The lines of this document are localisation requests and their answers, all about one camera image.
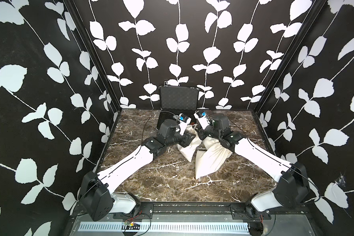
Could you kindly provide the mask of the cream cloth bag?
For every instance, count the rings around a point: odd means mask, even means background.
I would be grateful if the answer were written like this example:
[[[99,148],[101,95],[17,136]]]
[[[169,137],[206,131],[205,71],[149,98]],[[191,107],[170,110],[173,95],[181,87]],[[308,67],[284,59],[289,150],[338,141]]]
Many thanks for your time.
[[[202,143],[202,140],[199,138],[198,132],[197,132],[198,125],[188,125],[186,128],[186,132],[189,134],[194,134],[195,137],[191,141],[191,143],[187,147],[182,147],[181,145],[177,145],[177,148],[179,152],[186,158],[187,161],[191,162],[193,155],[196,151],[196,148]]]
[[[220,142],[214,138],[207,137],[203,140],[206,151],[198,150],[195,161],[195,179],[212,174],[220,169],[225,160],[233,152],[224,148]]]

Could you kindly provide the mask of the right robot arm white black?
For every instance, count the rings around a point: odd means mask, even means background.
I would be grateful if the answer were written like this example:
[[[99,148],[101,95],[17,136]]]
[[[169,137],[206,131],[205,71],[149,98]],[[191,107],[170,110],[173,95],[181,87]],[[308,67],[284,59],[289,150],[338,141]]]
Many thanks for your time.
[[[276,207],[297,207],[309,193],[309,179],[304,165],[283,160],[262,149],[240,132],[232,131],[230,121],[222,113],[207,116],[196,112],[200,128],[198,136],[206,151],[196,155],[196,178],[219,170],[233,153],[249,160],[276,182],[276,187],[256,193],[245,204],[244,211],[254,218]]]

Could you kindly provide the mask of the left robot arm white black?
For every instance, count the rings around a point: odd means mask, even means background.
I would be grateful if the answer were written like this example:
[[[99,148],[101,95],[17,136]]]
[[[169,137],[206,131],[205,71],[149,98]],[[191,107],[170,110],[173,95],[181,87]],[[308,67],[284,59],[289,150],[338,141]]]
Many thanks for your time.
[[[115,190],[132,174],[163,155],[168,147],[189,146],[195,138],[195,134],[186,130],[190,123],[191,118],[183,114],[173,120],[166,119],[156,135],[144,139],[123,160],[97,174],[93,171],[85,174],[78,201],[91,219],[99,221],[109,213],[137,214],[139,201],[130,194],[116,194]]]

